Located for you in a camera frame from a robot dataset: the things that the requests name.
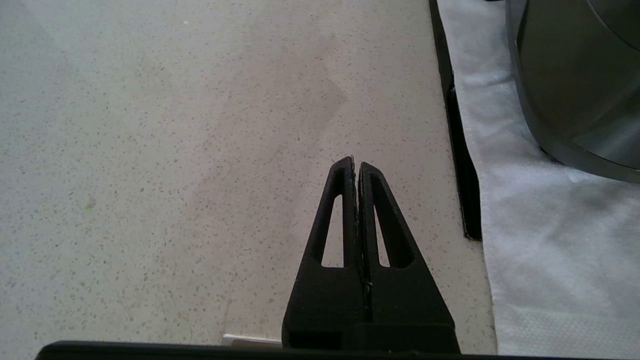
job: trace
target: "white cloth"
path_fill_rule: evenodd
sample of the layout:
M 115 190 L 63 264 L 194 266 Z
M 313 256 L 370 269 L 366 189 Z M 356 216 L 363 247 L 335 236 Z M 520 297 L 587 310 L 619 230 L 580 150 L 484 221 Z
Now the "white cloth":
M 503 1 L 438 5 L 480 182 L 499 353 L 640 357 L 640 186 L 540 151 L 511 75 Z

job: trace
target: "speckled countertop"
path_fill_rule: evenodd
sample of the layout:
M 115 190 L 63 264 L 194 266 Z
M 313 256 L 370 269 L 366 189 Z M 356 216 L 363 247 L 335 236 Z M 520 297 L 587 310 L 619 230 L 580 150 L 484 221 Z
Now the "speckled countertop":
M 280 337 L 330 165 L 388 178 L 495 352 L 424 1 L 0 3 L 0 354 Z

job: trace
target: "white towel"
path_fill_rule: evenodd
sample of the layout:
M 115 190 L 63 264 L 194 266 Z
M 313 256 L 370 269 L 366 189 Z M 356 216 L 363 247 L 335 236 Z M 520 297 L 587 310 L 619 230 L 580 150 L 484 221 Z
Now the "white towel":
M 503 1 L 438 5 L 480 182 L 499 353 L 640 357 L 640 186 L 540 150 L 511 75 Z

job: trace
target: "countertop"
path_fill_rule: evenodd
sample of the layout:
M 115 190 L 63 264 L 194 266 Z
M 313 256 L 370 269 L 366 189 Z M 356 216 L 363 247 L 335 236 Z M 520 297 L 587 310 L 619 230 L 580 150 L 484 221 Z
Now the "countertop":
M 0 122 L 3 359 L 279 339 L 347 155 L 387 177 L 462 351 L 495 353 L 424 1 L 3 1 Z

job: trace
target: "white countertop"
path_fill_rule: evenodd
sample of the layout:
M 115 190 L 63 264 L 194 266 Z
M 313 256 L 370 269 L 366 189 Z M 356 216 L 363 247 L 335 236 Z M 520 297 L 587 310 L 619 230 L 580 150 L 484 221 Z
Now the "white countertop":
M 494 353 L 424 1 L 0 3 L 0 354 L 278 339 L 329 167 L 382 170 Z

